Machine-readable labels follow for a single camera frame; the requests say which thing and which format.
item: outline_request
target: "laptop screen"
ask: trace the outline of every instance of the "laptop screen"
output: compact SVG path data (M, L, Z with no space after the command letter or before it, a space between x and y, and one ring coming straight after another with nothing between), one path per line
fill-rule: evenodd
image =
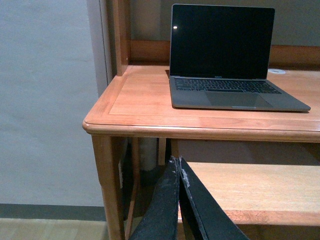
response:
M174 4L170 75L265 79L275 10Z

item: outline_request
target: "wall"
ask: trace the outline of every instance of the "wall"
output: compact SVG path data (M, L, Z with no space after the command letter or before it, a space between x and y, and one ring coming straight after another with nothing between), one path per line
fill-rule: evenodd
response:
M103 206L86 0L1 1L0 29L0 203Z
M131 1L132 39L170 40L174 3L275 8L273 45L320 46L320 1L312 0L135 0Z

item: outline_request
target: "floor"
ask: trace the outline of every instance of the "floor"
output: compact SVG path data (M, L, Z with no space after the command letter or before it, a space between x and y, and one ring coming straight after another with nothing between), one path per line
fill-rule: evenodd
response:
M319 227L249 226L240 229L251 240L320 240ZM108 240L104 221L0 218L0 240ZM178 240L184 240L178 224Z

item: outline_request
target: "wooden desk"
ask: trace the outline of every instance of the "wooden desk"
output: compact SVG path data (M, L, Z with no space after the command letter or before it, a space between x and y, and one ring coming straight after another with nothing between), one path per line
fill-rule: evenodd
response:
M114 78L83 121L83 128L92 135L110 239L124 238L118 170L121 137L320 143L319 71L268 75L311 106L309 113L173 109L168 71L168 66L129 66L123 76ZM199 176L208 175L196 164L192 167ZM213 168L222 175L217 183L223 184L211 192L236 223L320 226L320 166L213 163L206 170ZM234 194L238 186L233 184L234 171L248 177L239 183L242 202L234 199L230 205L228 193ZM293 181L297 175L301 181ZM278 184L267 181L277 176Z

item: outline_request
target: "laptop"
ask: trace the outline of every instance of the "laptop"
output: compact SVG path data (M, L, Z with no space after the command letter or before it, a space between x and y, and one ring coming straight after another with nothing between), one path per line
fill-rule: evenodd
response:
M174 4L170 93L174 108L307 112L267 80L275 10Z

